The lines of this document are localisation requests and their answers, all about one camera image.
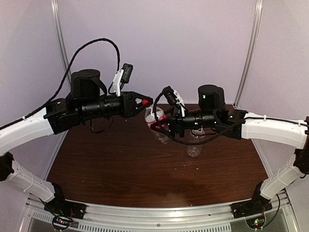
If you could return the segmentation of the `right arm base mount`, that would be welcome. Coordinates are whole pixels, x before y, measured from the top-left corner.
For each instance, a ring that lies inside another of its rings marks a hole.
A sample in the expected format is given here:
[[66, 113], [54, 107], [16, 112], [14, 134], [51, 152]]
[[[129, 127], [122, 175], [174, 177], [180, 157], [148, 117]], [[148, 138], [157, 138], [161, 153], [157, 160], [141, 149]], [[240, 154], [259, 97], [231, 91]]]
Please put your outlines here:
[[245, 218], [247, 226], [253, 230], [263, 229], [266, 226], [265, 212], [272, 209], [270, 200], [260, 195], [262, 183], [255, 187], [250, 200], [231, 204], [234, 219]]

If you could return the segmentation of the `red bottle cap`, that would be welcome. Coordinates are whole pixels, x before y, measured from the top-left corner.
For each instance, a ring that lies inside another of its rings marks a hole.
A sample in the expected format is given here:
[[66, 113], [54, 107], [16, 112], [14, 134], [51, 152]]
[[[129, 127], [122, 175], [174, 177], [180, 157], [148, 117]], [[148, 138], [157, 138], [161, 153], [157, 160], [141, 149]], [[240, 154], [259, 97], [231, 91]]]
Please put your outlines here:
[[143, 99], [141, 103], [142, 103], [142, 105], [147, 105], [149, 103], [149, 101], [146, 100], [146, 99]]

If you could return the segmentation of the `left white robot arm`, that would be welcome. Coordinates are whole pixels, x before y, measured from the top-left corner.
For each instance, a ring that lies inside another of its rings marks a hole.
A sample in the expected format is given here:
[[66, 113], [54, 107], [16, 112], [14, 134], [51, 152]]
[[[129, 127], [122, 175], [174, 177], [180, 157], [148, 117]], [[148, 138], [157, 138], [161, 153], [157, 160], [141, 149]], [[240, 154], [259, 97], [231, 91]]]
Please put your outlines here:
[[133, 91], [121, 91], [129, 82], [133, 67], [124, 64], [116, 72], [112, 93], [100, 80], [100, 72], [85, 69], [71, 75], [71, 92], [66, 98], [48, 103], [32, 116], [0, 130], [0, 179], [13, 182], [24, 192], [37, 196], [60, 215], [70, 207], [59, 185], [44, 181], [23, 169], [10, 153], [15, 147], [37, 138], [57, 135], [96, 118], [137, 116], [153, 103], [153, 99]]

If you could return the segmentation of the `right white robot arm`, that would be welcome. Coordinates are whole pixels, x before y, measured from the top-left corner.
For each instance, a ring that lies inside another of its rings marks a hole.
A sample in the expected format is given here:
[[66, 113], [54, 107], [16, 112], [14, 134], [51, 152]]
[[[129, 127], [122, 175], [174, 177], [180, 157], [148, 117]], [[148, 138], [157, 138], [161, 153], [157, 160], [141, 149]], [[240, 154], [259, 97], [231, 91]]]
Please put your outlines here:
[[[167, 117], [160, 120], [157, 115], [151, 129], [165, 134], [174, 142], [183, 145], [203, 145], [220, 136], [233, 139], [257, 139], [295, 148], [295, 154], [278, 171], [257, 186], [253, 199], [248, 201], [248, 210], [258, 213], [277, 193], [298, 178], [309, 173], [309, 121], [288, 120], [266, 115], [257, 115], [246, 110], [228, 110], [222, 87], [202, 85], [198, 88], [199, 109], [189, 111], [182, 98], [170, 86], [165, 87], [154, 101], [154, 107], [164, 96], [171, 108]], [[199, 142], [183, 141], [186, 130], [213, 129], [213, 136]]]

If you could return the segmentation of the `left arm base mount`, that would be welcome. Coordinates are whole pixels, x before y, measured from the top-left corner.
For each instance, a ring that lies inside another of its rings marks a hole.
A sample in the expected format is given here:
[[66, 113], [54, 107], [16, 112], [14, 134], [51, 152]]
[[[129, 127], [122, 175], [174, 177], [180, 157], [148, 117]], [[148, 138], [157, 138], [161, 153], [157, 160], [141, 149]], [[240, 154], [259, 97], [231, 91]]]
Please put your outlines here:
[[53, 228], [62, 232], [69, 228], [74, 218], [84, 218], [86, 205], [66, 200], [61, 186], [56, 183], [51, 184], [55, 190], [54, 198], [49, 202], [41, 202], [44, 205], [44, 210], [54, 216], [52, 219]]

